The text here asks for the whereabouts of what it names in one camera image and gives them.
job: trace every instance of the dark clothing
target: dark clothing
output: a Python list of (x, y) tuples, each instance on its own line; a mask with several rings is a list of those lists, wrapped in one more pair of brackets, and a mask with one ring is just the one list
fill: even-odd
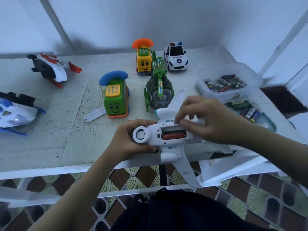
[(149, 203), (127, 208), (111, 228), (112, 231), (174, 230), (267, 230), (242, 220), (229, 208), (206, 196), (165, 188)]

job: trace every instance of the patterned floor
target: patterned floor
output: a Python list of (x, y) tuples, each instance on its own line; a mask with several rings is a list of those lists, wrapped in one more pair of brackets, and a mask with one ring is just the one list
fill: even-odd
[[(198, 162), (191, 162), (195, 174), (200, 174)], [(63, 195), (84, 173), (36, 177), (27, 190)], [(102, 192), (160, 186), (159, 166), (144, 166), (114, 170), (102, 187)], [(185, 181), (173, 165), (166, 165), (170, 184)], [(16, 188), (18, 179), (0, 181), (1, 186)], [(246, 221), (264, 228), (295, 231), (308, 229), (308, 198), (290, 177), (278, 174), (254, 174), (234, 177), (219, 187), (191, 189), (224, 204)], [(153, 193), (143, 194), (147, 201)], [(119, 215), (131, 205), (133, 196), (98, 198), (87, 216), (82, 231), (109, 230)], [(0, 203), (0, 231), (24, 231), (41, 217), (50, 205), (7, 208)]]

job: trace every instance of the white table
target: white table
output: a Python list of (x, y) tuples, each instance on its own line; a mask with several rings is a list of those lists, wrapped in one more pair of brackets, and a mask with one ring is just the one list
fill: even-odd
[[(199, 69), (235, 62), (224, 47), (187, 50), (187, 57), (187, 70), (169, 71), (167, 74), (175, 92), (186, 88), (186, 96), (198, 95), (195, 80)], [(0, 133), (0, 179), (85, 172), (106, 149), (120, 123), (128, 119), (155, 119), (153, 110), (145, 111), (143, 88), (149, 77), (136, 74), (135, 58), (135, 53), (61, 57), (62, 60), (71, 61), (83, 69), (81, 74), (69, 78), (63, 89), (45, 81), (40, 73), (32, 72), (33, 64), (29, 59), (0, 60), (0, 91), (33, 96), (37, 99), (35, 105), (47, 111), (46, 115), (39, 115), (30, 125), (20, 127), (20, 131), (29, 134), (28, 137)], [(98, 80), (112, 70), (124, 70), (128, 73), (131, 112), (125, 118), (110, 119), (105, 115), (86, 123), (83, 116), (103, 106)], [(298, 142), (305, 141), (259, 89), (249, 98), (259, 104), (275, 122), (277, 133)], [(187, 145), (185, 152), (189, 161), (200, 161), (202, 176), (199, 177), (203, 186), (219, 185), (221, 180), (235, 175), (279, 171), (254, 152), (238, 146), (232, 146), (232, 149), (239, 151), (232, 157), (217, 160), (208, 160), (212, 153), (217, 151), (211, 143)], [(116, 168), (157, 164), (160, 164), (159, 153), (142, 154), (121, 162)], [(177, 185), (169, 189), (172, 188), (189, 186)], [(149, 191), (153, 191), (153, 188), (145, 188), (143, 191), (119, 191), (116, 195)], [(104, 193), (99, 196), (113, 195)], [(59, 196), (52, 195), (50, 199), (49, 203), (54, 203)], [(15, 200), (7, 197), (6, 201)], [(22, 205), (39, 202), (41, 201), (36, 200)]]

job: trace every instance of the toy police car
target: toy police car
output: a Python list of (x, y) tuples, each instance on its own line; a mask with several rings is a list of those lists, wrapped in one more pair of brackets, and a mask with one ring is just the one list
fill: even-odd
[(170, 43), (164, 51), (164, 59), (167, 62), (167, 68), (170, 70), (182, 70), (188, 67), (188, 58), (184, 55), (182, 42)]

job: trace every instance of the transparent plastic box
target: transparent plastic box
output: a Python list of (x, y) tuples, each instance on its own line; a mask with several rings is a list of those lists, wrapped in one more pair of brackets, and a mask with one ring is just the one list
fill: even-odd
[[(211, 82), (219, 83), (217, 82), (217, 79), (223, 75), (229, 74), (235, 74), (247, 83), (246, 87), (227, 90), (225, 92), (215, 92), (211, 91), (203, 81), (204, 79), (210, 78)], [(239, 97), (245, 98), (250, 96), (254, 89), (259, 88), (262, 85), (262, 81), (262, 77), (254, 72), (249, 66), (241, 62), (236, 62), (223, 66), (200, 69), (197, 74), (196, 86), (200, 94), (204, 97), (227, 101)]]

